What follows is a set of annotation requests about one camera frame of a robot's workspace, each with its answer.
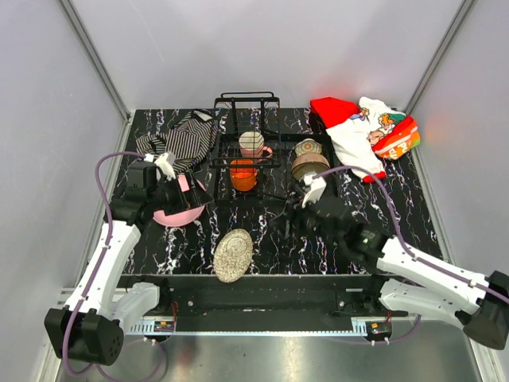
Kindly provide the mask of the pink round plate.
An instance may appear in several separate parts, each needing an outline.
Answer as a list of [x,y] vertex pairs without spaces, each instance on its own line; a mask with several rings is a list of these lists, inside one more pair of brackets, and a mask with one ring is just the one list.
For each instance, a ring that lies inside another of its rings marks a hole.
[[181,203],[178,197],[177,185],[180,191],[186,193],[191,189],[187,180],[187,173],[181,173],[176,180],[165,181],[161,190],[170,195],[170,202],[163,209],[153,213],[153,219],[160,225],[170,228],[179,228],[192,223],[198,219],[204,211],[205,204],[196,205],[186,210],[180,209]]

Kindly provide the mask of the orange plastic cup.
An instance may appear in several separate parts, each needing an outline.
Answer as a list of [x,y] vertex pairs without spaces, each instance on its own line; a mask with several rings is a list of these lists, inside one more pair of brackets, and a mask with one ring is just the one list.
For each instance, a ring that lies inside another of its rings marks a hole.
[[256,186],[258,171],[251,159],[235,159],[231,162],[230,177],[234,189],[247,192]]

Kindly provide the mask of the beige speckled bowl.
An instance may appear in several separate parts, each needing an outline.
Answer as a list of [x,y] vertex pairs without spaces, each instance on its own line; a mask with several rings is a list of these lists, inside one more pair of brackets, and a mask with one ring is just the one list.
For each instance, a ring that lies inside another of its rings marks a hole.
[[322,154],[308,152],[296,157],[291,174],[300,181],[307,173],[322,173],[330,168],[328,160]]

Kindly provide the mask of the flower-shaped patterned dish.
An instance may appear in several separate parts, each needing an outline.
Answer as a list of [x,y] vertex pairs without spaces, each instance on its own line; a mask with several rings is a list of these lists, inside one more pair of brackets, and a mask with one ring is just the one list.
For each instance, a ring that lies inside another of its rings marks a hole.
[[294,147],[294,151],[298,157],[308,153],[322,154],[322,150],[322,145],[312,138],[306,138],[297,143]]

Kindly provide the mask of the pink ceramic mug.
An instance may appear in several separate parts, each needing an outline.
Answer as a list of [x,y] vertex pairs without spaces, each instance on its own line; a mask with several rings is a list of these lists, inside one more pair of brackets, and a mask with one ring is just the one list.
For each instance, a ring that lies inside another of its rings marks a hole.
[[242,157],[252,160],[253,163],[260,163],[273,156],[272,149],[265,145],[263,135],[257,131],[246,131],[241,134],[239,149]]

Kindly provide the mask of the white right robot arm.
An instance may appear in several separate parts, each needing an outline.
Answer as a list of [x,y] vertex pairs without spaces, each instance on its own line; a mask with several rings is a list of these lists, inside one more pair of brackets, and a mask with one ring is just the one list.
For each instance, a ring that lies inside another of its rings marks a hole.
[[270,226],[284,238],[319,236],[370,272],[361,306],[370,315],[406,311],[449,323],[471,340],[502,350],[508,339],[508,276],[457,267],[411,247],[401,236],[355,220],[323,199],[287,201]]

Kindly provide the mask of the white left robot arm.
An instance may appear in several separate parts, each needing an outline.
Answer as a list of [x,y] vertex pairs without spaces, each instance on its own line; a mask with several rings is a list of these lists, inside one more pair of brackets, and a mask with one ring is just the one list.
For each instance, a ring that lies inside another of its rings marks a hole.
[[94,255],[64,307],[51,308],[44,325],[61,360],[112,365],[125,333],[142,316],[165,314],[172,296],[153,283],[136,283],[113,299],[124,265],[156,211],[173,215],[211,201],[189,171],[176,177],[167,165],[137,162],[128,170],[124,194],[111,200]]

